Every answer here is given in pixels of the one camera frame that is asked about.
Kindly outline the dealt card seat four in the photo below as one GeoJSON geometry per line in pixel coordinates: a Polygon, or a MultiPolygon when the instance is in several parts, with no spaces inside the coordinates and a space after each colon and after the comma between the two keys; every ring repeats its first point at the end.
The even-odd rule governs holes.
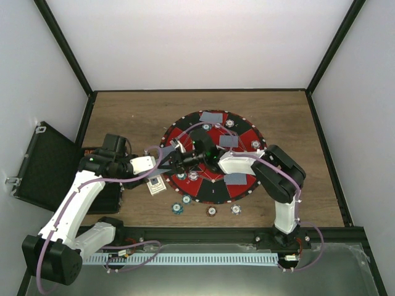
{"type": "Polygon", "coordinates": [[[166,156],[168,156],[168,154],[170,154],[174,150],[175,150],[175,148],[173,146],[162,147],[161,148],[162,158],[166,158],[166,156]]]}

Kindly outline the green chips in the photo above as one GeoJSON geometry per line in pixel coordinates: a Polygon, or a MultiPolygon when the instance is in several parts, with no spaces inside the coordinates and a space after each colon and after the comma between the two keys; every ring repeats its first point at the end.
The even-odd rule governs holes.
{"type": "Polygon", "coordinates": [[[180,179],[180,180],[184,180],[184,179],[186,179],[186,175],[184,173],[177,174],[177,178],[180,179]]]}

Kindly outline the green chip mat edge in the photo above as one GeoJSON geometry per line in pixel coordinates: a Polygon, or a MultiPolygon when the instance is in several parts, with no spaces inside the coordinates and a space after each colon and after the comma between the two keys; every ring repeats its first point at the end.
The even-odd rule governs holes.
{"type": "Polygon", "coordinates": [[[188,205],[192,202],[192,199],[189,195],[184,195],[181,200],[186,205],[188,205]]]}

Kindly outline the green poker chip stack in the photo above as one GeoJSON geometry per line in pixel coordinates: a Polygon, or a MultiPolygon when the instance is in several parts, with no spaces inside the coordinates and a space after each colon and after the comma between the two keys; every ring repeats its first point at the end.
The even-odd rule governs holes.
{"type": "Polygon", "coordinates": [[[172,212],[175,215],[181,215],[183,213],[183,206],[180,203],[174,203],[172,205],[172,212]]]}

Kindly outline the green chips seat five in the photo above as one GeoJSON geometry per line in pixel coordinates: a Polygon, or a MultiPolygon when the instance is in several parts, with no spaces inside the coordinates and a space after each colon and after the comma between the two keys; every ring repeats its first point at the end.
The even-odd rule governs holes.
{"type": "Polygon", "coordinates": [[[210,124],[203,124],[202,128],[206,131],[209,131],[211,129],[211,125],[210,124]]]}

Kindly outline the dealt card seat five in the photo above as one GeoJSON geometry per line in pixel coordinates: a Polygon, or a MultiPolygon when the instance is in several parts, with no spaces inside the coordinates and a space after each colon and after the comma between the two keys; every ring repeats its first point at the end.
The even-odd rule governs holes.
{"type": "Polygon", "coordinates": [[[223,113],[212,113],[203,111],[199,121],[201,122],[211,122],[211,123],[222,123],[223,113]]]}

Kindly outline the dealt card seat ten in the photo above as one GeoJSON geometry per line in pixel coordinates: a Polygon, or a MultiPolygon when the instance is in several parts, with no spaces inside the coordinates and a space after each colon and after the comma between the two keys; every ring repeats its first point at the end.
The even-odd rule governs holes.
{"type": "Polygon", "coordinates": [[[247,184],[246,174],[232,173],[224,175],[224,182],[230,186],[245,186],[247,184]]]}

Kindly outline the orange brown poker chip stack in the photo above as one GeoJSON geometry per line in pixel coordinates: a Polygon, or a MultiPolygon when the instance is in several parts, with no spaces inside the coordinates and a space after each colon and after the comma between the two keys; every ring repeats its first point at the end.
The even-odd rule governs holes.
{"type": "Polygon", "coordinates": [[[214,217],[217,214],[217,209],[214,206],[209,206],[206,208],[206,215],[208,217],[214,217]]]}

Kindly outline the blue white chips seat six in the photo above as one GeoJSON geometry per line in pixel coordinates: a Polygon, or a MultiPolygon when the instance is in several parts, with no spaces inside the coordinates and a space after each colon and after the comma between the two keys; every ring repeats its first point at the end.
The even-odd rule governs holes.
{"type": "Polygon", "coordinates": [[[232,128],[232,127],[234,127],[234,125],[235,125],[235,122],[234,122],[233,120],[227,120],[227,121],[225,122],[225,126],[226,126],[227,128],[232,128]]]}

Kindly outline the blue white poker chip stack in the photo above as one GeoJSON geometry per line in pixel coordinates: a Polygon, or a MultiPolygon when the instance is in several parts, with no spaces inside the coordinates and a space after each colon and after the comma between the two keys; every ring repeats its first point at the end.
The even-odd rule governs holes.
{"type": "Polygon", "coordinates": [[[241,208],[241,206],[238,205],[238,204],[233,204],[233,205],[230,207],[230,211],[231,211],[232,214],[234,214],[234,215],[240,215],[241,212],[242,212],[242,208],[241,208]]]}

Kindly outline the blue white chips seat eight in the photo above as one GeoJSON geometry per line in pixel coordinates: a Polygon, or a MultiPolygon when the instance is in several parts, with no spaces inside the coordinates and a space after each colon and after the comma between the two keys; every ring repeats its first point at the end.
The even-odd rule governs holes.
{"type": "Polygon", "coordinates": [[[251,147],[254,149],[259,149],[260,148],[260,141],[257,141],[257,140],[252,141],[251,147]]]}

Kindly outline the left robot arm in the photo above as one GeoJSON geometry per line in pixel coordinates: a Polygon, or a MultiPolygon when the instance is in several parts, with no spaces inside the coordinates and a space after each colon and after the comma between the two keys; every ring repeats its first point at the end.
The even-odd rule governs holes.
{"type": "Polygon", "coordinates": [[[124,224],[115,218],[103,217],[83,234],[77,232],[105,185],[140,185],[159,166],[162,156],[159,146],[151,146],[140,157],[131,152],[128,139],[107,134],[101,147],[80,160],[73,184],[53,217],[37,236],[28,235],[22,243],[27,268],[35,275],[41,294],[49,293],[43,279],[70,285],[92,254],[125,244],[124,224]]]}

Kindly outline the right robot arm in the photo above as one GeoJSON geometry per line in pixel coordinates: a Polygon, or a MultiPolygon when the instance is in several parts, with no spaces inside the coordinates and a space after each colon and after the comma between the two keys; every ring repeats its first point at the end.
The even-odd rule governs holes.
{"type": "Polygon", "coordinates": [[[214,144],[203,129],[195,129],[190,135],[193,149],[187,151],[180,140],[172,139],[172,149],[159,162],[159,168],[175,174],[204,164],[213,173],[255,176],[275,201],[273,235],[276,245],[287,249],[294,244],[300,228],[298,205],[306,178],[301,166],[276,145],[252,152],[235,152],[230,147],[214,144]]]}

